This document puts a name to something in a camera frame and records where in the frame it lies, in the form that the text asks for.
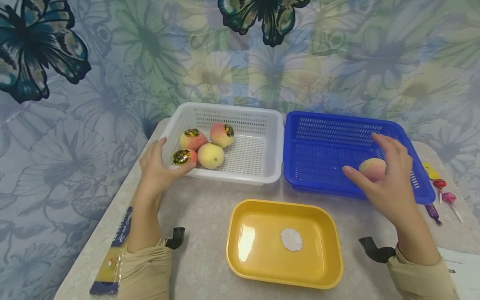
beige sleeve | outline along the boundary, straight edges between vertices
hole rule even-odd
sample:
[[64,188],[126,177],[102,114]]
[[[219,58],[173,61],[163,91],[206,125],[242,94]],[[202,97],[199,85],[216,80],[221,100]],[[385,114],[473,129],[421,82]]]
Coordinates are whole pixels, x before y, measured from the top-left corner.
[[404,300],[459,300],[445,261],[433,266],[409,262],[398,248],[388,262],[388,270]]
[[120,265],[118,299],[168,300],[172,249],[160,239],[155,247],[125,250]]

butterfly decoration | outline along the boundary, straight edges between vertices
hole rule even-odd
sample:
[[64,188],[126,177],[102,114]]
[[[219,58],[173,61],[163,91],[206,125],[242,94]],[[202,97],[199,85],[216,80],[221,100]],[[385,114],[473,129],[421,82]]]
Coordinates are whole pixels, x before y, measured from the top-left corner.
[[74,25],[66,0],[0,6],[0,89],[18,103],[46,99],[45,68],[50,66],[72,84],[83,79],[91,66],[85,43],[71,30]]
[[223,25],[244,35],[255,21],[262,22],[265,45],[283,42],[295,24],[294,8],[307,6],[310,0],[218,0]]

yellow plastic tray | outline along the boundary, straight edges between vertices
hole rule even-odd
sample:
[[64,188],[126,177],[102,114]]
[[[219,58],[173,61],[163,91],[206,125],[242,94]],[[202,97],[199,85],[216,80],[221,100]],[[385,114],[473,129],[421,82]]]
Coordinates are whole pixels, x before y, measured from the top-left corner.
[[[280,237],[298,231],[302,249],[287,250]],[[240,277],[301,287],[335,287],[343,260],[335,223],[323,209],[302,204],[248,199],[232,212],[227,261]]]

lollipop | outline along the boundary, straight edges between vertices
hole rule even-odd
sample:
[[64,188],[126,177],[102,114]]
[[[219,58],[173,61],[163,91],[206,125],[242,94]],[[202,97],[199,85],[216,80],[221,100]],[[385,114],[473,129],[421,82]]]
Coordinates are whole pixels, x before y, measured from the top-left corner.
[[433,181],[433,186],[438,189],[438,201],[442,204],[442,190],[447,186],[447,183],[443,179],[436,179]]
[[463,219],[462,217],[460,216],[460,214],[458,213],[458,210],[456,209],[455,207],[455,201],[456,201],[456,196],[453,195],[451,192],[446,192],[446,193],[443,193],[442,194],[442,198],[445,202],[447,202],[448,204],[450,204],[450,207],[453,209],[453,211],[455,212],[455,215],[458,217],[458,219],[460,220],[461,223],[463,223]]

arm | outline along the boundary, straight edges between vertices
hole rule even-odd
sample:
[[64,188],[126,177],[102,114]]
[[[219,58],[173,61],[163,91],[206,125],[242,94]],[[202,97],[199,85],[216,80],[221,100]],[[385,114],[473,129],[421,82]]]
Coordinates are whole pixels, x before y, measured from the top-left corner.
[[396,227],[396,256],[387,266],[397,290],[405,300],[458,300],[445,262],[415,203],[410,185],[412,158],[400,142],[375,133],[372,137],[385,150],[385,178],[374,183],[354,168],[345,166],[343,171]]
[[162,194],[195,164],[175,170],[164,167],[162,147],[166,141],[154,141],[139,160],[142,178],[132,201],[132,224],[120,267],[119,299],[168,299],[172,250],[161,238],[158,210]]

